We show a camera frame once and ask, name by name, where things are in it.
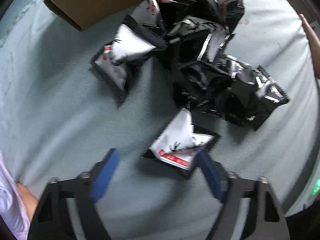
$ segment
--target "metal bolt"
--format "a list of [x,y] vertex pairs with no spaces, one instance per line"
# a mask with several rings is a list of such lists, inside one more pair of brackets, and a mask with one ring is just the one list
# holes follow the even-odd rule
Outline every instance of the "metal bolt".
[[59,181],[59,178],[53,177],[53,178],[49,179],[48,183],[52,184],[52,183],[57,183],[58,181]]
[[260,177],[260,181],[265,184],[269,183],[269,180],[266,177]]
[[84,171],[80,174],[80,178],[81,179],[86,179],[86,178],[89,178],[90,177],[90,172],[88,171]]

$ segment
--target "pile of packets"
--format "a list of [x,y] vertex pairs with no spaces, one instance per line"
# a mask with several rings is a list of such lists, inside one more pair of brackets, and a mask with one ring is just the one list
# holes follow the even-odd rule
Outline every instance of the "pile of packets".
[[[172,84],[177,107],[197,109],[257,130],[289,98],[261,66],[253,68],[225,54],[243,15],[243,0],[144,0],[125,17],[113,42],[104,46],[92,64],[122,102],[145,60],[156,56]],[[181,136],[188,133],[184,138],[189,141],[176,138],[171,145],[167,133],[172,134],[169,128],[175,126],[176,118],[184,120],[186,130],[181,129],[181,121],[178,130]],[[193,157],[187,152],[191,146],[217,137],[195,136],[193,128],[190,112],[180,111],[150,150],[158,159],[190,169],[189,158],[181,156]],[[168,156],[179,150],[185,151],[179,158]]]

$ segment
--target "blue cloth surface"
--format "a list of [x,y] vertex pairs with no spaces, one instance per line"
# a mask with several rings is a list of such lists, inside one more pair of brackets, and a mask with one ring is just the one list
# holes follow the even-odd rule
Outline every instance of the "blue cloth surface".
[[[264,66],[291,102],[256,132],[196,111],[193,121],[221,135],[212,158],[245,178],[268,177],[287,210],[319,152],[317,83],[308,40],[289,3],[244,3],[246,13],[227,53]],[[81,33],[43,0],[20,12],[0,41],[0,150],[13,178],[40,196],[49,178],[74,178],[117,148],[119,167],[96,205],[111,237],[205,239],[220,204],[201,172],[184,180],[140,156],[177,113],[161,65],[152,58],[143,65],[121,106],[90,65],[132,10]]]
[[17,14],[32,0],[14,0],[0,20],[0,39],[4,37],[15,21]]

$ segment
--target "foil packet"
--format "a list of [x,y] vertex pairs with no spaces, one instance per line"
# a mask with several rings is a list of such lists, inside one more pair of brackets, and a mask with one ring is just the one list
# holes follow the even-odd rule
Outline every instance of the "foil packet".
[[144,0],[92,64],[122,102],[144,61],[155,55],[178,107],[256,130],[289,98],[261,66],[226,55],[244,11],[243,0]]
[[188,177],[194,170],[193,160],[204,147],[210,150],[220,136],[192,124],[191,112],[181,109],[144,154],[180,170]]
[[229,55],[218,55],[214,63],[179,64],[176,72],[173,98],[178,107],[188,106],[241,127],[257,130],[278,106],[289,102],[262,66],[255,69]]
[[153,51],[166,50],[166,42],[127,15],[115,39],[103,46],[91,64],[110,85],[119,103],[133,86],[140,68]]

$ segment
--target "black snack packet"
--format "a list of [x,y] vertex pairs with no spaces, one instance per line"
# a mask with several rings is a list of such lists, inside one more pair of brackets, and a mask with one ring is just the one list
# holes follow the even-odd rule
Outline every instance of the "black snack packet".
[[219,19],[232,33],[244,15],[243,0],[217,0],[219,5]]
[[197,18],[220,23],[219,7],[215,0],[194,0],[192,15]]
[[259,66],[229,55],[215,62],[193,61],[178,64],[180,72],[173,86],[178,107],[213,114],[238,126],[257,130],[278,106],[289,98],[270,75]]
[[219,138],[217,133],[193,125],[190,111],[181,109],[143,156],[177,169],[188,179],[195,169],[196,154],[203,148],[210,151]]
[[188,16],[178,22],[165,36],[168,42],[166,56],[168,58],[177,57],[176,63],[201,60],[204,57],[213,61],[219,46],[226,37],[227,33],[222,25]]
[[131,17],[163,37],[176,22],[192,13],[194,3],[193,0],[144,0]]

